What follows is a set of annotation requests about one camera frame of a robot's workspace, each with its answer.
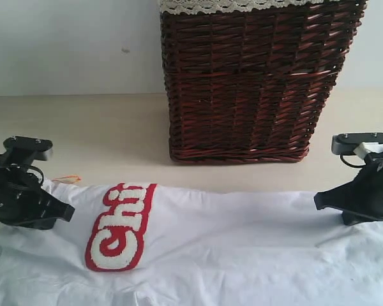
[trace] white plastic piece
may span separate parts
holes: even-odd
[[[323,3],[324,0],[158,0],[159,9],[171,14],[197,13],[213,14],[217,11],[231,13],[233,11],[265,10],[267,8],[284,8],[288,5],[305,5],[306,3]]]
[[[356,149],[354,149],[355,154],[364,159],[369,153],[382,153],[383,144],[378,142],[362,142]]]

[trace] lace trim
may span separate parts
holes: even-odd
[[[264,10],[266,8],[284,8],[290,4],[323,3],[325,0],[158,0],[160,11],[171,14],[212,14],[217,11],[231,13],[233,11]]]

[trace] wicker basket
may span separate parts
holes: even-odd
[[[170,156],[296,162],[349,51],[366,0],[161,14]]]

